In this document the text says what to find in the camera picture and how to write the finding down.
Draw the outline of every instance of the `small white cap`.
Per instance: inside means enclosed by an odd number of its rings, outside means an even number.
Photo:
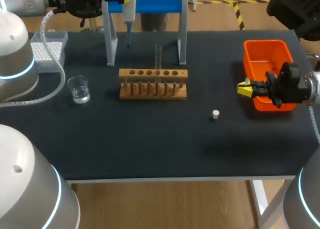
[[[218,110],[214,110],[212,112],[212,117],[213,119],[218,119],[220,112]]]

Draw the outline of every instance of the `floor tape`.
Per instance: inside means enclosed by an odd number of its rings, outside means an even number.
[[[238,21],[238,25],[240,27],[240,30],[245,30],[245,24],[244,24],[244,20],[242,19],[241,13],[240,13],[240,8],[239,8],[239,3],[234,2],[233,3],[233,9],[236,15],[236,19]]]
[[[233,3],[269,3],[270,0],[202,0],[197,1],[197,4],[233,4]]]

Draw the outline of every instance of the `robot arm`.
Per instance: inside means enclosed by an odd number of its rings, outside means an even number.
[[[297,64],[285,62],[278,77],[272,72],[266,72],[265,77],[266,81],[239,83],[237,93],[250,98],[267,96],[277,108],[282,103],[320,104],[320,72],[310,72],[303,78]]]

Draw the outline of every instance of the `test tube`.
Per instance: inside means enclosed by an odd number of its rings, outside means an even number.
[[[155,83],[160,83],[160,74],[161,74],[161,60],[162,60],[162,45],[155,45],[155,73],[159,75],[159,78],[155,79]]]

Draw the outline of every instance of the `orange tray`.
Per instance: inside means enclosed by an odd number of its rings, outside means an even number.
[[[255,81],[266,81],[266,72],[279,75],[283,63],[293,63],[289,49],[282,40],[247,40],[244,42],[243,65],[245,74]],[[283,103],[281,108],[273,105],[267,96],[253,98],[254,106],[263,112],[288,112],[296,103]]]

